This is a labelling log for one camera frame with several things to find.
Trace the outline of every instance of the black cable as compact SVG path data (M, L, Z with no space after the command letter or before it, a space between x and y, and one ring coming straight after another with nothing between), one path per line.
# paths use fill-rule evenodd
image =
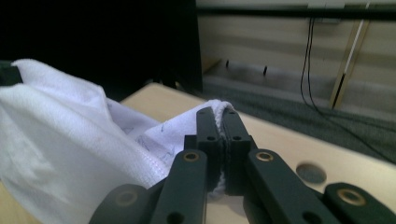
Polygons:
M318 107L315 105L314 99L312 97L312 91L311 91L311 81L310 81L310 70L311 70L311 49L312 49L312 40L313 40L313 34L314 34L314 19L310 19L309 20L309 31L308 31L308 43L307 43L307 49L305 51L305 60L304 60L304 69L303 69L303 74L302 74L302 78L301 78L301 83L300 83L300 89L301 89L301 95L303 97L303 100L305 102L305 104L318 112L319 115L321 115L324 119L326 119L327 121L329 121L332 125L337 126L339 128L341 128L344 132L349 133L350 135L352 135L353 137L355 137L357 140L359 140L362 144L364 144L367 148L369 148L370 150L372 150L374 153L376 153L377 155L379 155L380 157L382 157L384 160L389 161L391 163L395 163L394 161L392 161L390 158L388 158L386 155L384 155L382 152L378 151L377 149L375 149L374 147L372 147L370 144L368 144L366 141L364 141L361 137L359 137L358 135L356 135L355 133L353 133L352 131L350 131L348 128L344 127L343 125L341 125L340 123L337 123L329 118L327 118L319 109ZM304 94L303 94L303 78L304 78L304 70L305 70L305 62L306 59L308 60L308 68L307 68L307 73L308 73L308 91L309 91L309 98L311 100L312 106L309 105L307 103L307 101L304 98Z

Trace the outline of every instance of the gray carpet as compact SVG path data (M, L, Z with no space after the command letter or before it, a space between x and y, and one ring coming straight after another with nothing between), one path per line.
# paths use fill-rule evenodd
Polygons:
M204 94L201 97L229 101L235 109L251 116L383 161L396 163L396 123L320 108L321 113L326 114L326 118L323 118L318 111L305 104L207 82L204 83ZM340 128L329 120L345 128Z

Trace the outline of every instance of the wooden table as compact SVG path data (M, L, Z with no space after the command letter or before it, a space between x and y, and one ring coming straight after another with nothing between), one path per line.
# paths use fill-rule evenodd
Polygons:
M150 84L122 103L158 121L166 121L203 102L202 99ZM288 130L267 121L240 113L247 131L258 147L278 153L295 170L299 164L312 163L323 169L327 179L309 187L323 191L331 183L347 182L374 195L396 213L396 166L342 147ZM0 185L0 223L39 223L16 203ZM224 197L207 206L207 224L248 223L241 197Z

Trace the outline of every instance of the white towel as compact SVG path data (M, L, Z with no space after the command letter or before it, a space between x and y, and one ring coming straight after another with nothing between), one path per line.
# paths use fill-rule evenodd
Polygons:
M23 84L0 88L0 177L43 223L88 223L115 187L165 178L195 113L160 124L106 98L103 89L34 60L19 60Z

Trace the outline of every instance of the table surface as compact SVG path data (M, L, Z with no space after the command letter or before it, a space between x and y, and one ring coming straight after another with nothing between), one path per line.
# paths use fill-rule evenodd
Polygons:
M150 84L122 103L160 122L203 102L202 99L158 84ZM365 189L396 213L396 166L350 150L319 141L270 122L239 113L247 131L260 148L278 153L292 170L302 163L315 164L325 171L322 184L305 184L323 192L326 185L347 182ZM40 223L9 195L0 183L0 223ZM209 203L207 224L248 223L241 197L223 197Z

